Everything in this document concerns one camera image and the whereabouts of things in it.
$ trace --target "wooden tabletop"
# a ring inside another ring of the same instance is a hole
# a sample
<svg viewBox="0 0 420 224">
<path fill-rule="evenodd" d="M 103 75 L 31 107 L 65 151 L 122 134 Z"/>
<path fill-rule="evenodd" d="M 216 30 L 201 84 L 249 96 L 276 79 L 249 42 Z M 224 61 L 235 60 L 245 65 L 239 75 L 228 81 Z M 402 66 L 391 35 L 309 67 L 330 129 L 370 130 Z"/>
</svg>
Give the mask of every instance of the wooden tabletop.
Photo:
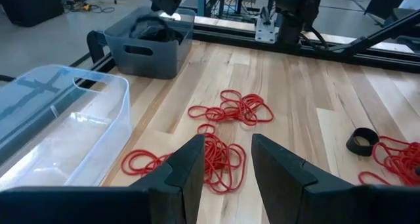
<svg viewBox="0 0 420 224">
<path fill-rule="evenodd" d="M 198 21 L 234 24 L 208 18 Z M 328 40 L 351 41 L 334 36 Z M 391 43 L 377 47 L 410 51 Z M 112 73 L 121 75 L 116 69 Z M 144 148 L 160 155 L 182 146 L 199 124 L 207 122 L 189 118 L 188 107 L 219 105 L 223 89 L 257 93 L 274 111 L 273 122 L 252 128 L 240 123 L 215 124 L 217 135 L 226 143 L 243 146 L 249 158 L 252 134 L 262 133 L 351 183 L 358 184 L 359 172 L 373 171 L 400 184 L 372 158 L 349 152 L 345 142 L 356 127 L 372 128 L 397 139 L 420 140 L 420 76 L 415 74 L 195 41 L 173 80 L 121 76 L 130 83 L 134 129 L 103 180 L 105 186 L 126 186 L 139 178 L 127 176 L 119 168 L 121 157 L 129 151 Z M 217 195 L 203 187 L 198 223 L 268 223 L 251 159 L 239 191 Z"/>
</svg>

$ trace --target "black roll of tape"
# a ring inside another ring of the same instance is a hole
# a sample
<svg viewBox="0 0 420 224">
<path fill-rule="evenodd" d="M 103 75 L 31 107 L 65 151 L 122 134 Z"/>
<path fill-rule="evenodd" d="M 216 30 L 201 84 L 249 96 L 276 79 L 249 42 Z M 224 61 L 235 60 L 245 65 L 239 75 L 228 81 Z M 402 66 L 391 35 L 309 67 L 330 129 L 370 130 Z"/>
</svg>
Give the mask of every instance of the black roll of tape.
<svg viewBox="0 0 420 224">
<path fill-rule="evenodd" d="M 368 146 L 360 145 L 356 140 L 356 137 L 362 137 L 367 140 L 369 143 Z M 376 134 L 376 132 L 369 128 L 357 128 L 348 139 L 346 146 L 351 152 L 359 156 L 371 156 L 373 146 L 378 142 L 379 136 Z"/>
</svg>

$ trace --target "wood grain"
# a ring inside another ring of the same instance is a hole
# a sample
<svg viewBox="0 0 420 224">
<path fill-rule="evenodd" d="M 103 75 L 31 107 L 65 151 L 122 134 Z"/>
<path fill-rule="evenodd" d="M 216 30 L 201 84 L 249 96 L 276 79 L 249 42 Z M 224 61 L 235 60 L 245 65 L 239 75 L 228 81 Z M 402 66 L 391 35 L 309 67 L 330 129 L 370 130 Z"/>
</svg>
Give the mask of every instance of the wood grain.
<svg viewBox="0 0 420 224">
<path fill-rule="evenodd" d="M 254 28 L 226 20 L 196 20 Z M 330 35 L 325 38 L 339 43 L 351 41 Z M 245 181 L 240 190 L 224 196 L 204 186 L 198 223 L 268 223 L 253 171 L 253 133 L 266 135 L 351 183 L 358 184 L 359 172 L 373 171 L 400 184 L 371 158 L 349 152 L 345 142 L 356 127 L 369 127 L 397 139 L 419 140 L 420 76 L 199 41 L 193 44 L 186 63 L 172 80 L 126 76 L 112 70 L 130 83 L 133 134 L 102 185 L 127 186 L 139 178 L 127 176 L 119 168 L 123 155 L 133 149 L 144 148 L 161 155 L 182 146 L 196 134 L 199 124 L 207 122 L 189 118 L 188 107 L 218 105 L 220 91 L 227 88 L 243 94 L 258 93 L 273 110 L 275 120 L 255 127 L 238 122 L 217 124 L 217 135 L 223 141 L 239 143 L 247 151 Z M 405 45 L 376 47 L 410 51 Z M 257 113 L 260 117 L 268 115 L 263 110 Z M 145 163 L 139 160 L 135 165 Z"/>
</svg>

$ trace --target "gray plastic bin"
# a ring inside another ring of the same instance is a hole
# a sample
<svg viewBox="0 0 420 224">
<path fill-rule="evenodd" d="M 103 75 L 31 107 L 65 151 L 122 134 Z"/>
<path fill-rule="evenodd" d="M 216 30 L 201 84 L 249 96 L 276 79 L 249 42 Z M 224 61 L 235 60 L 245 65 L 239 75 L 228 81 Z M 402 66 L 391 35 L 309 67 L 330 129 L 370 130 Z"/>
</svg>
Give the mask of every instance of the gray plastic bin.
<svg viewBox="0 0 420 224">
<path fill-rule="evenodd" d="M 181 44 L 177 40 L 157 42 L 130 38 L 131 28 L 139 16 L 150 14 L 150 8 L 141 7 L 105 30 L 105 38 L 110 47 L 118 70 L 124 74 L 144 76 L 148 78 L 172 79 L 184 64 L 190 52 L 195 12 L 179 9 L 178 20 L 164 18 L 168 27 L 180 32 L 184 39 Z M 146 27 L 145 23 L 137 25 L 136 30 Z M 129 53 L 128 49 L 142 49 L 140 53 Z"/>
</svg>

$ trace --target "pile of red rubber bands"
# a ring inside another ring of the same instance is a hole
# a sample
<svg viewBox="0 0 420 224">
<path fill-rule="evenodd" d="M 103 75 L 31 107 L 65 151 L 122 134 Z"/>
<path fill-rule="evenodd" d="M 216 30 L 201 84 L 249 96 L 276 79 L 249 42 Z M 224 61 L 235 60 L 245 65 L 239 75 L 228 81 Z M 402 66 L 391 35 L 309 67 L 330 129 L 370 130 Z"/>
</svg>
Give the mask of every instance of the pile of red rubber bands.
<svg viewBox="0 0 420 224">
<path fill-rule="evenodd" d="M 392 148 L 386 145 L 383 140 L 390 140 L 395 143 L 407 145 L 407 147 L 403 149 Z M 383 161 L 380 161 L 377 157 L 377 150 L 379 148 L 382 148 L 387 153 Z M 385 167 L 391 173 L 396 174 L 403 184 L 408 186 L 420 185 L 420 174 L 418 174 L 418 170 L 420 169 L 420 143 L 407 143 L 387 136 L 380 136 L 380 141 L 373 146 L 372 156 L 379 165 Z M 390 185 L 388 181 L 385 181 L 382 177 L 370 171 L 359 173 L 358 178 L 362 184 L 365 184 L 364 177 L 366 176 L 374 177 L 382 183 Z"/>
<path fill-rule="evenodd" d="M 220 92 L 222 102 L 219 107 L 191 106 L 188 115 L 191 118 L 205 116 L 209 121 L 223 122 L 226 120 L 238 120 L 245 125 L 254 126 L 258 122 L 271 122 L 274 114 L 264 103 L 264 100 L 256 95 L 249 94 L 242 96 L 235 90 L 224 90 Z M 265 108 L 270 114 L 269 118 L 258 119 L 257 110 Z M 193 115 L 192 111 L 203 110 L 202 113 Z M 247 154 L 242 146 L 232 143 L 227 145 L 215 135 L 216 127 L 209 123 L 204 123 L 197 128 L 197 133 L 204 134 L 204 183 L 217 194 L 226 194 L 238 190 L 245 176 Z M 171 154 L 160 157 L 155 156 L 147 150 L 133 150 L 128 153 L 121 161 L 121 170 L 127 175 L 146 175 L 153 171 Z M 152 159 L 143 168 L 135 168 L 134 160 L 140 156 L 147 156 Z M 241 169 L 239 181 L 234 181 L 233 172 Z"/>
</svg>

